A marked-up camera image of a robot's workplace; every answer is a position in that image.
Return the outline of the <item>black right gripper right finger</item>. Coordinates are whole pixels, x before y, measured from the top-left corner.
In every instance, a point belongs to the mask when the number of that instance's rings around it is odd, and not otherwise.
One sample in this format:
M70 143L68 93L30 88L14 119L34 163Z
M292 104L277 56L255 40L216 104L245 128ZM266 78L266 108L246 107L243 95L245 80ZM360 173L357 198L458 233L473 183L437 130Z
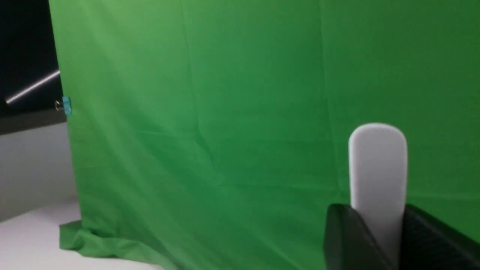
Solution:
M478 270L480 245L412 204L403 213L401 270Z

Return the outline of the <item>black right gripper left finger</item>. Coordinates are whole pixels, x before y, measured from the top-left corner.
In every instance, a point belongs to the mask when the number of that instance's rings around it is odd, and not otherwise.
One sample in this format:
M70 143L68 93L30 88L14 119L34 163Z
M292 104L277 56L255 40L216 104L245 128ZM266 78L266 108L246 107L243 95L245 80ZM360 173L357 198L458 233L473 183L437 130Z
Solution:
M327 270L393 270L362 217L347 204L327 209L323 242Z

